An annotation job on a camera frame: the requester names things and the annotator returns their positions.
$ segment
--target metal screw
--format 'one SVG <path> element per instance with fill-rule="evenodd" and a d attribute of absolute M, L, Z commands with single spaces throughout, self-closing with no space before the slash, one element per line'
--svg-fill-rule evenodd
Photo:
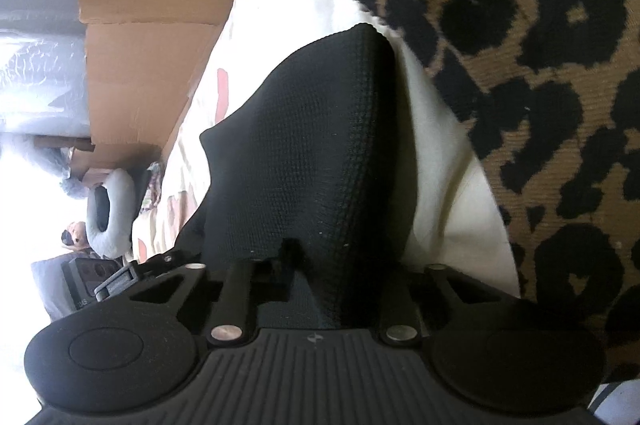
<path fill-rule="evenodd" d="M 411 326 L 401 324 L 387 328 L 386 336 L 394 342 L 408 342 L 410 340 L 414 340 L 418 336 L 418 331 Z"/>
<path fill-rule="evenodd" d="M 242 328 L 233 324 L 223 324 L 211 330 L 211 336 L 220 342 L 238 340 L 242 336 Z"/>

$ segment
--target black fabric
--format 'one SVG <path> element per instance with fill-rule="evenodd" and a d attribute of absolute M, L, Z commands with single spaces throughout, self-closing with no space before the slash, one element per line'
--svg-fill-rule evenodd
<path fill-rule="evenodd" d="M 211 185 L 177 248 L 202 247 L 209 267 L 225 269 L 276 256 L 288 238 L 304 258 L 292 303 L 262 307 L 261 325 L 360 326 L 376 312 L 391 261 L 394 76 L 388 41 L 359 24 L 293 53 L 201 135 Z"/>

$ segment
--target gray pillow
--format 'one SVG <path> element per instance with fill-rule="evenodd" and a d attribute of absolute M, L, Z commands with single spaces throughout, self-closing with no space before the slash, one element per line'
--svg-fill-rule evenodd
<path fill-rule="evenodd" d="M 53 259 L 31 263 L 31 273 L 40 300 L 42 300 L 44 309 L 47 310 L 52 322 L 76 311 L 69 288 L 66 286 L 65 276 L 62 273 L 62 265 L 76 257 L 89 257 L 89 255 L 83 251 L 72 251 Z"/>

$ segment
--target ribbed black surface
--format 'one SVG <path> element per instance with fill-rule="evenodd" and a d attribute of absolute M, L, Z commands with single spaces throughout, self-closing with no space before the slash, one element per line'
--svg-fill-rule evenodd
<path fill-rule="evenodd" d="M 252 344 L 220 349 L 181 393 L 119 417 L 79 417 L 45 408 L 30 425 L 580 425 L 585 410 L 512 419 L 448 394 L 418 355 L 374 342 L 365 330 L 264 329 Z"/>

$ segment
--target pink pattern on sheet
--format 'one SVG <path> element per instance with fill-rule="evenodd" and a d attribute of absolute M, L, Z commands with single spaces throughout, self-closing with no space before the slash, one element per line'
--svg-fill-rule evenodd
<path fill-rule="evenodd" d="M 226 110 L 229 109 L 229 74 L 222 68 L 218 68 L 218 104 L 216 105 L 216 124 L 225 119 Z"/>

